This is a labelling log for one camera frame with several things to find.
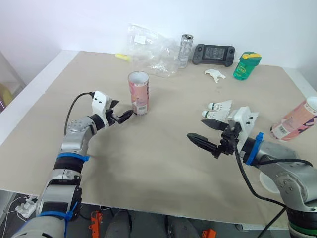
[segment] black wire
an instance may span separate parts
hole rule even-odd
[[[75,105],[75,102],[76,102],[81,96],[90,95],[90,96],[93,97],[93,94],[94,94],[94,93],[92,93],[92,92],[89,92],[89,93],[81,93],[81,94],[79,94],[79,95],[74,99],[74,101],[73,101],[72,104],[70,105],[70,108],[69,108],[69,110],[68,110],[67,117],[66,117],[66,120],[65,120],[64,135],[66,135],[66,133],[67,133],[68,119],[69,119],[71,110],[73,109],[73,107],[74,107],[74,105]]]
[[[82,218],[84,218],[85,220],[91,220],[91,218],[85,217],[83,214],[79,213],[79,216],[81,216]]]
[[[269,227],[285,212],[286,207],[283,207],[283,209],[264,227],[264,229],[261,231],[261,233],[258,235],[257,238],[260,238],[264,235],[264,233],[269,229]]]
[[[299,162],[304,163],[309,166],[313,166],[311,162],[301,159],[281,159],[281,160],[269,160],[269,161],[262,161],[259,162],[257,165],[268,165],[268,164],[274,164],[274,163],[282,163],[282,162]]]
[[[267,201],[267,202],[272,202],[272,203],[275,203],[275,204],[280,205],[280,206],[282,206],[282,207],[286,207],[283,203],[281,203],[281,202],[279,202],[279,201],[275,201],[275,200],[270,199],[270,198],[262,197],[262,196],[258,195],[258,194],[254,191],[254,189],[253,189],[253,187],[252,187],[252,185],[251,185],[251,183],[250,183],[250,181],[249,181],[249,179],[248,179],[248,176],[247,176],[246,172],[244,171],[242,162],[241,162],[241,160],[240,160],[240,155],[239,155],[239,151],[238,151],[238,148],[237,148],[237,144],[236,144],[234,138],[231,138],[230,140],[231,140],[231,143],[233,143],[234,153],[235,153],[235,157],[236,157],[236,160],[237,160],[237,163],[238,163],[240,172],[241,172],[242,177],[243,177],[244,181],[246,182],[246,184],[247,184],[249,190],[251,191],[251,193],[252,193],[255,197],[257,197],[258,199],[261,199],[261,200],[264,200],[264,201]]]
[[[248,176],[246,174],[246,172],[244,171],[244,168],[243,168],[243,165],[242,165],[242,162],[241,162],[241,159],[240,159],[240,155],[239,155],[239,151],[238,151],[238,148],[237,148],[237,143],[235,142],[235,139],[234,139],[234,136],[231,136],[230,137],[230,141],[231,143],[233,143],[233,147],[234,147],[234,154],[235,154],[235,157],[236,157],[236,160],[237,160],[237,163],[238,163],[238,166],[239,166],[239,169],[240,169],[240,172],[242,174],[242,177],[244,178],[244,181],[246,182],[249,190],[251,191],[251,193],[261,199],[261,200],[264,200],[264,201],[268,201],[268,202],[272,202],[272,203],[275,203],[277,205],[280,205],[283,207],[283,209],[266,225],[266,227],[261,231],[261,233],[258,235],[258,238],[262,237],[263,234],[268,230],[268,228],[283,214],[283,212],[285,212],[286,210],[286,206],[279,202],[279,201],[275,201],[273,199],[270,199],[270,198],[266,198],[266,197],[262,197],[260,195],[258,195],[254,189],[252,188],[252,185],[248,179]]]

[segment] pink can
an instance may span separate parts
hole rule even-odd
[[[282,118],[280,123],[274,124],[270,133],[274,138],[288,141],[317,122],[317,97],[309,97],[298,107]]]
[[[143,71],[128,76],[133,112],[143,115],[149,110],[149,75]]]

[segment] barcode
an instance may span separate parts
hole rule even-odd
[[[283,127],[282,125],[281,125],[278,129],[279,129],[284,135],[287,134],[287,132],[288,132],[287,130],[284,129],[284,127]]]

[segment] clear plastic bag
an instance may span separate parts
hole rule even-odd
[[[179,46],[157,32],[130,25],[128,55],[137,70],[159,77],[170,77],[179,68]]]

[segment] table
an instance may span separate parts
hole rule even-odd
[[[116,114],[130,109],[129,63],[101,53],[80,52],[73,58],[56,80],[46,71],[42,74],[50,77],[48,89],[39,100],[32,98],[34,105],[0,146],[1,189],[40,194],[63,139],[68,108],[79,93],[104,91],[120,101]],[[204,75],[209,68],[227,78],[215,84]],[[232,99],[233,108],[249,106],[260,112],[251,136],[263,131],[273,141],[269,127],[304,100],[280,67],[259,65],[246,81],[235,80],[234,69],[189,64],[168,79],[151,75],[149,112],[92,138],[91,158],[82,171],[83,202],[230,223],[263,225],[271,220],[280,208],[251,195],[233,156],[217,160],[186,137],[195,132],[218,143],[221,132],[201,123],[201,113],[210,102]],[[90,104],[89,97],[80,99],[70,118],[91,115]],[[314,166],[316,131],[314,127],[286,143]],[[257,169],[245,170],[259,194],[281,201],[261,186]],[[286,216],[275,224],[287,227]]]

